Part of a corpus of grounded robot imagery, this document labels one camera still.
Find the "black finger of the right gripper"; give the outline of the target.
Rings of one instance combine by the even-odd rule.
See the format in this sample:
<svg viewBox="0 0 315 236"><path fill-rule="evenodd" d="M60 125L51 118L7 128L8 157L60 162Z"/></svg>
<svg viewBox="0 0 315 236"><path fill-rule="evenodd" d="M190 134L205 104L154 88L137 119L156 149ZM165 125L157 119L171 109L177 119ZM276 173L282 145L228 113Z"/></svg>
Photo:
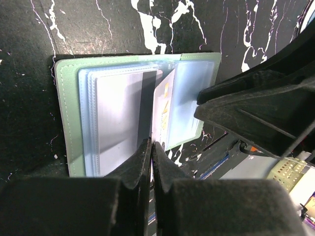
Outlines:
<svg viewBox="0 0 315 236"><path fill-rule="evenodd" d="M305 30L290 44L250 70L202 90L197 97L197 104L227 94L252 89L285 77L314 60L315 28Z"/></svg>
<svg viewBox="0 0 315 236"><path fill-rule="evenodd" d="M197 107L194 116L274 158L315 149L315 84L226 95Z"/></svg>

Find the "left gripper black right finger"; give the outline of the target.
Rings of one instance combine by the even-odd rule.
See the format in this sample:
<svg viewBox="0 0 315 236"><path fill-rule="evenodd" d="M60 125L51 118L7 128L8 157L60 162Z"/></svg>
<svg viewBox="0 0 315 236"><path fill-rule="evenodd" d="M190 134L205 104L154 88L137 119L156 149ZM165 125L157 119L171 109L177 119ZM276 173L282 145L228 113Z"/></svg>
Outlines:
<svg viewBox="0 0 315 236"><path fill-rule="evenodd" d="M285 190L268 179L194 179L152 147L157 235L303 236Z"/></svg>

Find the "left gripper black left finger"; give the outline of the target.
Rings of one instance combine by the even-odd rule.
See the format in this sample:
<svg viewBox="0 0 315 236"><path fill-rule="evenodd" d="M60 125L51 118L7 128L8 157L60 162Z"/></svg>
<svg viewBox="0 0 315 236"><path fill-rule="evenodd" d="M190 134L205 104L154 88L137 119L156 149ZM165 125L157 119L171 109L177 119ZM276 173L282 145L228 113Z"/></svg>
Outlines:
<svg viewBox="0 0 315 236"><path fill-rule="evenodd" d="M3 236L145 236L152 142L104 177L32 177L0 192Z"/></svg>

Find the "green card holder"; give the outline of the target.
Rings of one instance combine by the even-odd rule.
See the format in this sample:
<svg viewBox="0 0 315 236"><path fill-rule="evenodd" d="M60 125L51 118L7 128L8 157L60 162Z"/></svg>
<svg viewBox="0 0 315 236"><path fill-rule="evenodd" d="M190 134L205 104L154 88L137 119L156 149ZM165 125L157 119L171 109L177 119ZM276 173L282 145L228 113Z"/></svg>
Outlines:
<svg viewBox="0 0 315 236"><path fill-rule="evenodd" d="M86 67L120 65L147 61L188 61L213 59L214 75L217 74L221 62L221 53L183 53L161 55L126 55L111 57L95 57L81 55L75 59L61 59L54 66L59 106L63 123L67 164L70 177L85 177L85 161L83 156L83 136L80 118L78 71Z"/></svg>

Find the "white VIP credit card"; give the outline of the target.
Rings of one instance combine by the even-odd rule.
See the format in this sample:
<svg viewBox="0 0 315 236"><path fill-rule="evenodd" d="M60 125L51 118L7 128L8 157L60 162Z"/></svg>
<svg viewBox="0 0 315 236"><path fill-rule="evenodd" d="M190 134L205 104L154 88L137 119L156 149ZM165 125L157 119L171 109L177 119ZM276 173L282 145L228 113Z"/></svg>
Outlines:
<svg viewBox="0 0 315 236"><path fill-rule="evenodd" d="M166 150L168 142L168 124L172 100L175 69L173 69L154 91L153 116L152 116L152 140L159 142Z"/></svg>

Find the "white striped card in holder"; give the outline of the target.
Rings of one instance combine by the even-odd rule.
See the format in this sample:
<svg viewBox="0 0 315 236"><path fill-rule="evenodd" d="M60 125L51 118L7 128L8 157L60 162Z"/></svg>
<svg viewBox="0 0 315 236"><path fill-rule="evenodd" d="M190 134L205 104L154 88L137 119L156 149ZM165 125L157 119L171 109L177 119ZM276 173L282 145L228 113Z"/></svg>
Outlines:
<svg viewBox="0 0 315 236"><path fill-rule="evenodd" d="M161 70L97 78L99 174L105 176L150 136L153 93Z"/></svg>

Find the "white middle tray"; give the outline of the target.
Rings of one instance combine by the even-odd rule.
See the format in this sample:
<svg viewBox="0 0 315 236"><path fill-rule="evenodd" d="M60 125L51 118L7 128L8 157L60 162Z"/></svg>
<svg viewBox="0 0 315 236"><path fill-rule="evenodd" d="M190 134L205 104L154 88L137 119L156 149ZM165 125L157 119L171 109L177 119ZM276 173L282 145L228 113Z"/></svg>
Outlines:
<svg viewBox="0 0 315 236"><path fill-rule="evenodd" d="M224 174L221 179L266 179L278 162L278 159L272 157L249 155L240 164Z"/></svg>

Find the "orange file organizer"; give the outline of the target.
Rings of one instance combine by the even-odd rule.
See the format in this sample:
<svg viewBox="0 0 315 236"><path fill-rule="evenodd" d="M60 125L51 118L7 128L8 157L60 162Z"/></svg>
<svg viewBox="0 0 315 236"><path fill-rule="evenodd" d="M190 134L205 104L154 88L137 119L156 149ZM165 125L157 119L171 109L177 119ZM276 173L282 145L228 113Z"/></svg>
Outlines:
<svg viewBox="0 0 315 236"><path fill-rule="evenodd" d="M299 180L308 170L315 167L304 160L293 157L286 157L280 160L269 172L267 179L272 179L279 183L288 193L292 191Z"/></svg>

